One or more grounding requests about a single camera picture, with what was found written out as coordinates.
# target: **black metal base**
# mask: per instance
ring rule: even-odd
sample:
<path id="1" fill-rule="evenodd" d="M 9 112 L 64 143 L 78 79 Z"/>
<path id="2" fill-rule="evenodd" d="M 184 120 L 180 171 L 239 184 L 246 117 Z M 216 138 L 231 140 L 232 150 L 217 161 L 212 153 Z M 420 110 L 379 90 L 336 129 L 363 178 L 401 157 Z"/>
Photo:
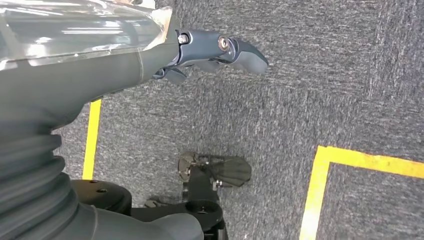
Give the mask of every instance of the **black metal base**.
<path id="1" fill-rule="evenodd" d="M 132 208 L 131 193 L 114 183 L 73 180 L 72 187 L 80 202 L 131 216 L 142 222 L 151 222 L 172 214 L 191 214 L 199 221 L 205 240 L 228 240 L 217 189 L 243 185 L 251 177 L 250 165 L 239 157 L 187 152 L 180 157 L 178 170 L 183 180 L 184 199 L 179 204 L 149 200 L 145 207 Z"/>

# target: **floor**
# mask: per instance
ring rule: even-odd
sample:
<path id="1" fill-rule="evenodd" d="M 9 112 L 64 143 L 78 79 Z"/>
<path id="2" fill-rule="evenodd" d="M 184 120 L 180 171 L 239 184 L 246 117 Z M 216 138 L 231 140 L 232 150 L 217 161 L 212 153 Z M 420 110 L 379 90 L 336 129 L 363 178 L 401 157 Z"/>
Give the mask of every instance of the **floor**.
<path id="1" fill-rule="evenodd" d="M 103 99 L 94 177 L 176 201 L 177 156 L 238 155 L 225 189 L 231 240 L 298 239 L 318 145 L 424 163 L 423 0 L 168 0 L 184 28 L 255 44 L 267 74 L 186 71 Z M 81 178 L 89 106 L 60 130 Z M 424 239 L 424 180 L 332 165 L 317 239 Z"/>

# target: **transparent plastic cover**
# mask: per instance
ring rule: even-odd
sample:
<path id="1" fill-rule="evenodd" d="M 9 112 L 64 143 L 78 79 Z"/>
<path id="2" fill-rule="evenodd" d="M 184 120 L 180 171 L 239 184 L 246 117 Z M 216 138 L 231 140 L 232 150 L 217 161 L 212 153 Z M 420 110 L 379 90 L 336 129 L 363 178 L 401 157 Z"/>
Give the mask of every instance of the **transparent plastic cover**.
<path id="1" fill-rule="evenodd" d="M 0 71 L 145 51 L 165 42 L 171 15 L 122 0 L 0 0 Z"/>

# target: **yellow floor marking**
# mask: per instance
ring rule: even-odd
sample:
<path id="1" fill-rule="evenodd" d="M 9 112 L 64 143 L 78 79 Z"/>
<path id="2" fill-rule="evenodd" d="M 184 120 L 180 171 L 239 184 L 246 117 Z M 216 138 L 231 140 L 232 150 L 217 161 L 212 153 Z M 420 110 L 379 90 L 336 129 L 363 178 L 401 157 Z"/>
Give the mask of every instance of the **yellow floor marking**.
<path id="1" fill-rule="evenodd" d="M 87 142 L 85 144 L 84 166 L 82 169 L 82 179 L 84 180 L 93 179 L 101 106 L 102 106 L 101 99 L 90 103 L 90 115 L 88 116 Z"/>
<path id="2" fill-rule="evenodd" d="M 390 156 L 369 155 L 331 146 L 318 146 L 300 228 L 300 240 L 316 239 L 330 163 L 424 179 L 424 163 Z"/>

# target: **bolt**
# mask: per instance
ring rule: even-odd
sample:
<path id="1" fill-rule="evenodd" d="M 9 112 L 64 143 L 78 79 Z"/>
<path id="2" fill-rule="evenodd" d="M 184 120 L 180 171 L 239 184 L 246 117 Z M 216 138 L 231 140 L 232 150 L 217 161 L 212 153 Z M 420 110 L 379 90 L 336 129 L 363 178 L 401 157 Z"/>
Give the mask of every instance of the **bolt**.
<path id="1" fill-rule="evenodd" d="M 179 44 L 187 44 L 190 41 L 189 36 L 186 34 L 181 34 L 177 37 Z"/>
<path id="2" fill-rule="evenodd" d="M 222 51 L 226 52 L 229 48 L 228 39 L 224 36 L 220 36 L 218 38 L 218 46 Z"/>

